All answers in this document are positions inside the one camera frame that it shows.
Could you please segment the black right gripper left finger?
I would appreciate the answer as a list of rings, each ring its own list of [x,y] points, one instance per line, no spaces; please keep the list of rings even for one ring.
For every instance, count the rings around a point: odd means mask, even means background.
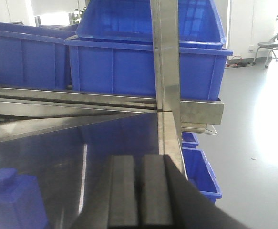
[[[139,226],[135,164],[131,155],[110,156],[73,229],[134,229]]]

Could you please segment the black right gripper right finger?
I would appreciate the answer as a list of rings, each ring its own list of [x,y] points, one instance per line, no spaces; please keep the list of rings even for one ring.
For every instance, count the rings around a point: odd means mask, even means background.
[[[168,155],[145,155],[141,225],[144,229],[246,229],[211,203]]]

